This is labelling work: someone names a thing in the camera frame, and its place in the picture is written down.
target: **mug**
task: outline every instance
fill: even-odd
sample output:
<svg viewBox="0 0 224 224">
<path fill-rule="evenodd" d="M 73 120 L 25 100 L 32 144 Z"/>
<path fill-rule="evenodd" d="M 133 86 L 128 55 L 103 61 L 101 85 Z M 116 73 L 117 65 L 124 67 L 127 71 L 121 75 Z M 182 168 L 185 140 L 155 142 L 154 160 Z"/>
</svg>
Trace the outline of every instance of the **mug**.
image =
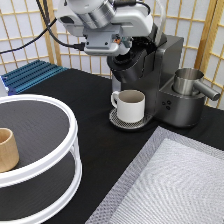
<svg viewBox="0 0 224 224">
<path fill-rule="evenodd" d="M 145 95 L 142 92 L 137 90 L 116 91 L 111 95 L 111 102 L 117 108 L 117 117 L 123 122 L 136 123 L 144 118 Z"/>
<path fill-rule="evenodd" d="M 0 128 L 0 173 L 14 168 L 19 162 L 19 152 L 11 130 Z"/>
</svg>

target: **silver mesh mat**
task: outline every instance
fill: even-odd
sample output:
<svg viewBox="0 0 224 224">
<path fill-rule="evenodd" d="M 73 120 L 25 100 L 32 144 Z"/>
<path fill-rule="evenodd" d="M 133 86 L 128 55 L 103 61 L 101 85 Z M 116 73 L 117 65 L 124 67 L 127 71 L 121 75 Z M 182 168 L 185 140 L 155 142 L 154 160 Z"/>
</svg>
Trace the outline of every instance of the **silver mesh mat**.
<svg viewBox="0 0 224 224">
<path fill-rule="evenodd" d="M 165 138 L 224 160 L 224 153 L 222 151 L 159 127 L 86 222 L 87 224 L 109 223 L 114 212 L 122 203 L 124 197 Z"/>
<path fill-rule="evenodd" d="M 223 160 L 165 139 L 109 223 L 223 223 L 223 170 Z"/>
</svg>

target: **cup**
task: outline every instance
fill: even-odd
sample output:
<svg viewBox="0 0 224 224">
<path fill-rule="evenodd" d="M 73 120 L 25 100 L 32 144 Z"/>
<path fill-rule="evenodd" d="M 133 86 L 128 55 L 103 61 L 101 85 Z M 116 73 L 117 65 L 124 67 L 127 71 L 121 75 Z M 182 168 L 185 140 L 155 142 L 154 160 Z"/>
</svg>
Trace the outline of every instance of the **cup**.
<svg viewBox="0 0 224 224">
<path fill-rule="evenodd" d="M 175 92 L 192 96 L 201 92 L 213 101 L 217 101 L 221 94 L 203 83 L 204 74 L 194 68 L 182 68 L 176 71 L 173 89 Z"/>
<path fill-rule="evenodd" d="M 117 108 L 117 117 L 123 122 L 136 123 L 144 118 L 145 95 L 142 92 L 137 90 L 116 91 L 111 95 L 111 102 Z"/>
<path fill-rule="evenodd" d="M 0 128 L 0 173 L 14 168 L 19 162 L 19 152 L 11 130 Z"/>
</svg>

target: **black cable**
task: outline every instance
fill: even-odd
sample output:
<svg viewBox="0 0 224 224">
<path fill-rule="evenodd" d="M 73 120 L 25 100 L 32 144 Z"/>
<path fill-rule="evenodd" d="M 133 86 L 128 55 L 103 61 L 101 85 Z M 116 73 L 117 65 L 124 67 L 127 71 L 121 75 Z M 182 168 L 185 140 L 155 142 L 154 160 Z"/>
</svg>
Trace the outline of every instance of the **black cable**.
<svg viewBox="0 0 224 224">
<path fill-rule="evenodd" d="M 52 27 L 52 26 L 56 23 L 56 21 L 57 21 L 57 19 L 55 18 L 55 19 L 52 21 L 52 23 L 50 23 L 49 26 Z M 47 28 L 46 28 L 46 29 L 45 29 L 45 30 L 44 30 L 38 37 L 36 37 L 36 38 L 33 39 L 32 41 L 26 43 L 25 45 L 23 45 L 23 46 L 21 46 L 21 47 L 19 47 L 19 48 L 16 48 L 16 49 L 12 49 L 12 50 L 8 50 L 8 51 L 2 51 L 2 52 L 0 52 L 0 54 L 5 54 L 5 53 L 9 53 L 9 52 L 13 52 L 13 51 L 21 50 L 21 49 L 27 47 L 28 45 L 34 43 L 34 42 L 37 41 L 38 39 L 40 39 L 40 38 L 41 38 L 47 31 L 48 31 L 48 30 L 47 30 Z"/>
<path fill-rule="evenodd" d="M 151 9 L 150 9 L 150 7 L 149 7 L 149 5 L 147 5 L 146 3 L 144 3 L 144 2 L 136 2 L 137 4 L 141 4 L 141 5 L 144 5 L 147 9 L 148 9 L 148 14 L 150 14 L 151 13 Z"/>
<path fill-rule="evenodd" d="M 49 24 L 51 21 L 50 21 L 50 15 L 49 15 L 49 11 L 48 11 L 47 0 L 44 0 L 43 4 L 44 4 L 44 10 L 45 10 L 45 16 L 46 16 L 47 24 Z"/>
<path fill-rule="evenodd" d="M 39 7 L 39 10 L 40 10 L 40 13 L 43 17 L 43 20 L 44 20 L 44 23 L 48 29 L 48 32 L 50 33 L 50 35 L 53 37 L 53 39 L 59 43 L 60 45 L 64 46 L 64 47 L 70 47 L 70 48 L 74 48 L 74 49 L 77 49 L 77 50 L 80 50 L 80 51 L 83 51 L 84 50 L 84 47 L 85 47 L 85 43 L 81 43 L 81 44 L 74 44 L 74 45 L 70 45 L 70 44 L 65 44 L 63 42 L 61 42 L 60 40 L 58 40 L 57 37 L 55 37 L 55 35 L 53 34 L 53 32 L 51 31 L 50 27 L 48 26 L 47 24 L 47 20 L 46 20 L 46 17 L 45 17 L 45 14 L 44 14 L 44 11 L 42 9 L 42 6 L 40 4 L 40 1 L 39 0 L 36 0 L 37 2 L 37 5 Z"/>
</svg>

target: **stainless steel cup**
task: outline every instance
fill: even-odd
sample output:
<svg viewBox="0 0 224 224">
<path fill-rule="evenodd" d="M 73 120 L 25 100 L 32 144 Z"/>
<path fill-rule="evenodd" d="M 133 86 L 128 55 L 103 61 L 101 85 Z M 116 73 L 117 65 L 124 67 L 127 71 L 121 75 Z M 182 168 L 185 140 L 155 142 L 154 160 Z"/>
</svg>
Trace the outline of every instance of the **stainless steel cup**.
<svg viewBox="0 0 224 224">
<path fill-rule="evenodd" d="M 199 92 L 213 101 L 220 98 L 220 93 L 203 83 L 204 74 L 193 68 L 183 68 L 176 71 L 173 89 L 184 96 L 193 96 Z"/>
</svg>

